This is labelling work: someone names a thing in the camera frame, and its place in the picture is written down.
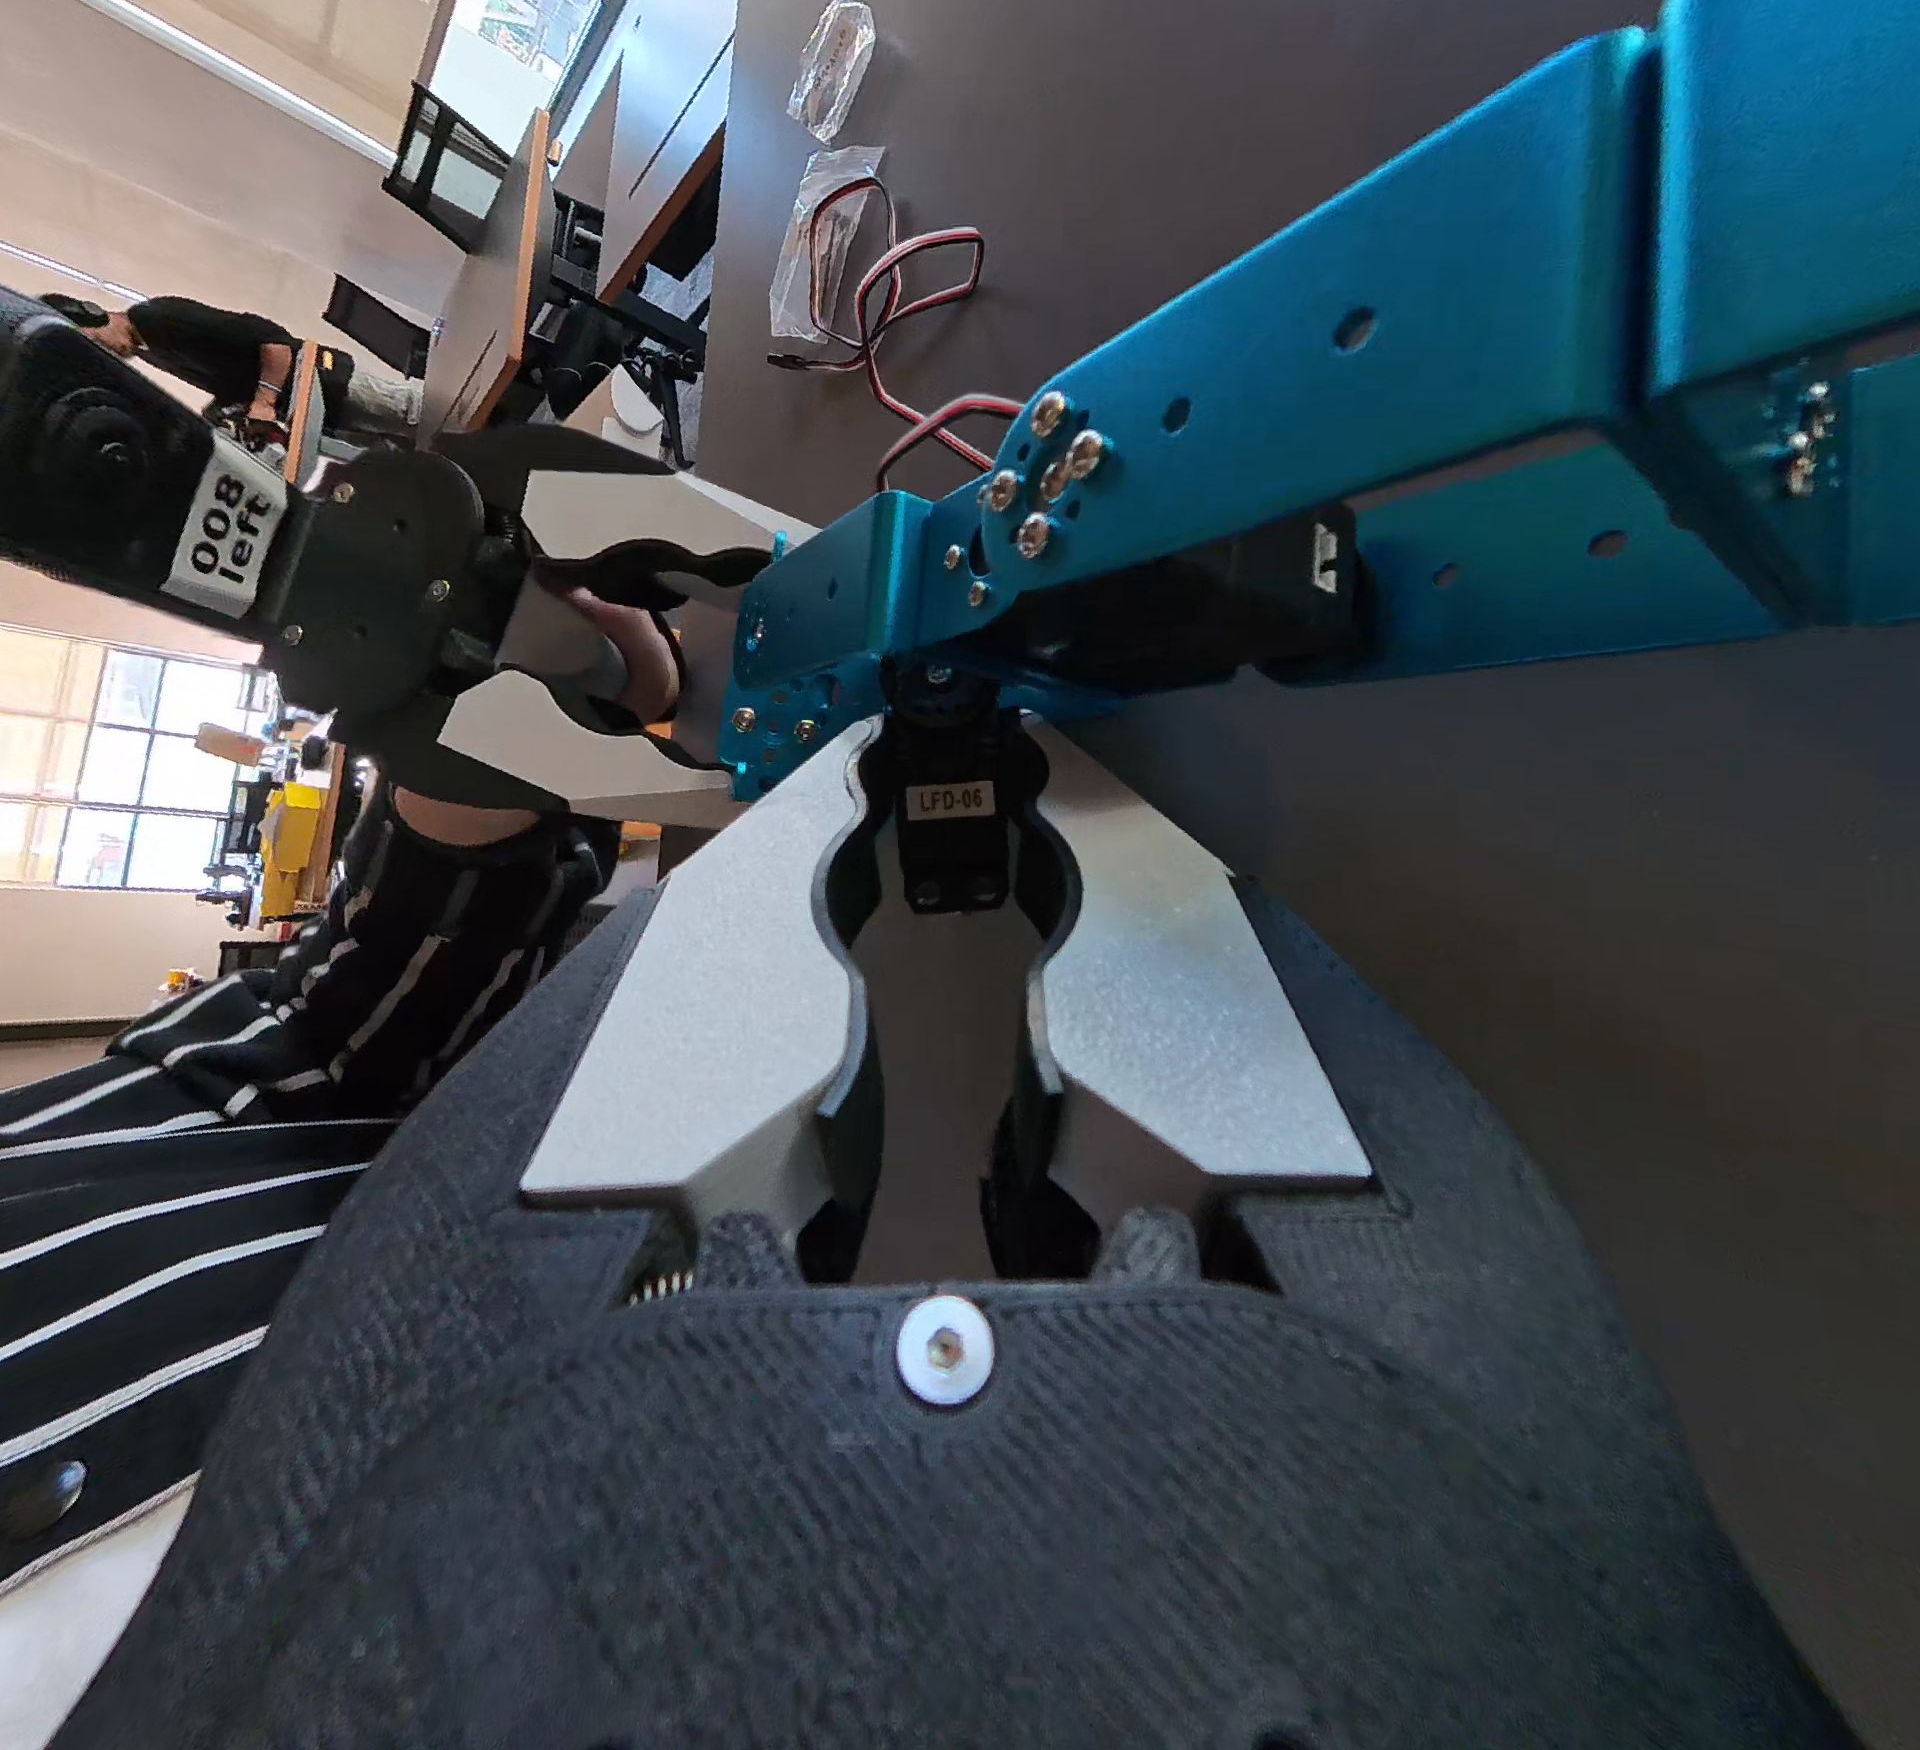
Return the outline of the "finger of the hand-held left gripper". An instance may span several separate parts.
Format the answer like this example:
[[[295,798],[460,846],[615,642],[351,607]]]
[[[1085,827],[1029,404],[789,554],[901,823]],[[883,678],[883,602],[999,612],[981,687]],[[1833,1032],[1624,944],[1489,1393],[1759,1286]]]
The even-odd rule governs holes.
[[[521,507],[536,567],[609,605],[737,612],[818,528],[692,475],[532,472]]]
[[[725,828],[739,816],[732,772],[685,761],[654,731],[590,731],[547,682],[517,670],[453,699],[439,749],[582,816],[661,828]]]

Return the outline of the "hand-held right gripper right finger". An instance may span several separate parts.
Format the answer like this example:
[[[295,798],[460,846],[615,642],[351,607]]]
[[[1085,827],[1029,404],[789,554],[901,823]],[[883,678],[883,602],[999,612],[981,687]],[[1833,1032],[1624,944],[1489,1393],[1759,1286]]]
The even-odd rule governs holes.
[[[1237,1198],[1371,1194],[1235,875],[1059,731],[1020,741],[1020,1277],[1085,1279],[1135,1210],[1207,1249]]]

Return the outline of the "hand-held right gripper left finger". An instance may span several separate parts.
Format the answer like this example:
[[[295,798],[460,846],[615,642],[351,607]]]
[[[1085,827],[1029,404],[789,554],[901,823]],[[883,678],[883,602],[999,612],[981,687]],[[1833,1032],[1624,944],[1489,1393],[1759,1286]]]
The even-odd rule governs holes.
[[[850,1279],[882,1172],[882,1069],[851,946],[879,908],[861,778],[877,715],[676,869],[521,1180],[535,1207],[766,1217]]]

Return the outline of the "black servo motor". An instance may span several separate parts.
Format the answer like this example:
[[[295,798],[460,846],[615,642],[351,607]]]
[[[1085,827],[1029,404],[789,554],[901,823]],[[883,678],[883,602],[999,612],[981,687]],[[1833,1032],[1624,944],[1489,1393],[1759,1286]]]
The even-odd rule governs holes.
[[[1014,827],[1041,782],[1020,711],[996,680],[948,662],[890,658],[879,676],[906,908],[917,918],[1002,908]]]

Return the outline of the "blue metal toy robot arm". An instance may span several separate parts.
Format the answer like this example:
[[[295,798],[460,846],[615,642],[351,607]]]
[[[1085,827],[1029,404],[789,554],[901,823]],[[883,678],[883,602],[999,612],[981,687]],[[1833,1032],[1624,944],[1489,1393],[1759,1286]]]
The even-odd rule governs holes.
[[[844,731],[1917,619],[1917,0],[1666,0],[1019,402],[886,398],[745,590],[737,804]]]

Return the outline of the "person's left forearm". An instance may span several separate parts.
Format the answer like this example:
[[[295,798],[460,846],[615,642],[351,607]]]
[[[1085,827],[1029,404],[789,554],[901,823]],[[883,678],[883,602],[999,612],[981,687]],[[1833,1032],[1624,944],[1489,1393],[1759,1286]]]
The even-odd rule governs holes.
[[[327,910],[109,1044],[229,1124],[397,1121],[550,971],[608,888],[619,824],[541,813],[507,836],[428,836],[381,785]]]

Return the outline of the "cluttered desk with wooden edge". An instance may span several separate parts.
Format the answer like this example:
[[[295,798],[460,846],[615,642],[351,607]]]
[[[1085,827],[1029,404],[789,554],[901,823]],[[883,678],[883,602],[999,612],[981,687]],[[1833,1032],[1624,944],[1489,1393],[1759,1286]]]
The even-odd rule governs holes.
[[[324,438],[343,434],[355,359],[343,348],[307,340],[295,349],[295,368],[281,398],[282,472],[297,490],[310,490],[320,475]]]

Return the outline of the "dark desk with wooden edge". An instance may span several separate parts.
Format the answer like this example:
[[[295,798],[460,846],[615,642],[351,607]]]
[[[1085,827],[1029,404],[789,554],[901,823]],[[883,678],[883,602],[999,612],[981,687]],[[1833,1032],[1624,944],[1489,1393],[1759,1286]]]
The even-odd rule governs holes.
[[[703,468],[827,525],[900,432],[766,365],[830,0],[737,0]],[[864,0],[850,135],[978,298],[883,351],[1026,396],[1557,49],[1662,0]],[[1917,1746],[1917,628],[1291,691],[1076,741],[1511,1121],[1784,1623]]]

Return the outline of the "person's left hand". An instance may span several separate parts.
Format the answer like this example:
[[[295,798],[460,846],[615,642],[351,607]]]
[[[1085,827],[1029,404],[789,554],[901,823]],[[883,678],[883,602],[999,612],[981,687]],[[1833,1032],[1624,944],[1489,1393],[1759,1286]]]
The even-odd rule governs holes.
[[[609,604],[585,586],[567,590],[565,602],[601,639],[587,697],[619,708],[644,728],[670,727],[685,676],[682,647],[660,614]]]

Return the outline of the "yellow cart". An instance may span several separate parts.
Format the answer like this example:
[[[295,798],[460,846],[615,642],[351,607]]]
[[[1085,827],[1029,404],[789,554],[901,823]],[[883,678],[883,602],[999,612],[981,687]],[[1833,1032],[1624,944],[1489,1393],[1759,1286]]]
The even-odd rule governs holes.
[[[257,926],[295,922],[322,908],[332,879],[343,788],[341,781],[270,788],[258,824]]]

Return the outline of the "multi-pane window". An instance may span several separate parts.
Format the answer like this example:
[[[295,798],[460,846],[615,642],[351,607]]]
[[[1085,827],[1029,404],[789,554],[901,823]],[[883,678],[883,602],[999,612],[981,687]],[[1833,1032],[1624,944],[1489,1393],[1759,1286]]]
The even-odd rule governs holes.
[[[265,734],[279,685],[249,665],[3,629],[3,881],[198,893],[249,768],[203,727]]]

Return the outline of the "scattered clear plastic parts bags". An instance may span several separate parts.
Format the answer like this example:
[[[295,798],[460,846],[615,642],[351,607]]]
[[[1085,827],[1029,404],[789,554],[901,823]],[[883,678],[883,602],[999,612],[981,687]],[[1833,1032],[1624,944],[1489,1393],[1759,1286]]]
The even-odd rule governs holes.
[[[830,0],[802,49],[786,115],[818,143],[791,205],[771,285],[779,343],[825,345],[864,211],[879,198],[882,147],[839,147],[877,42],[872,8]]]

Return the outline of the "person's dark striped jacket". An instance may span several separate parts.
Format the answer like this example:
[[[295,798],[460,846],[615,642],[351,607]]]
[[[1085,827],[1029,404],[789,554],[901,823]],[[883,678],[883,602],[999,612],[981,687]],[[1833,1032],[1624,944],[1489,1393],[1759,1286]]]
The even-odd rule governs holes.
[[[191,1483],[389,1119],[229,1119],[106,1059],[3,1097],[3,1578]]]

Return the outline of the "person's white shirt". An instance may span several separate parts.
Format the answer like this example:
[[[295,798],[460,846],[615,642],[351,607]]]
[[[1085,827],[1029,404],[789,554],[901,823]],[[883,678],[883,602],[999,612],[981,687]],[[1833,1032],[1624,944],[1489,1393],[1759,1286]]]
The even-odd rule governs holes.
[[[3,1586],[3,1746],[58,1733],[160,1571],[198,1474],[63,1545]]]

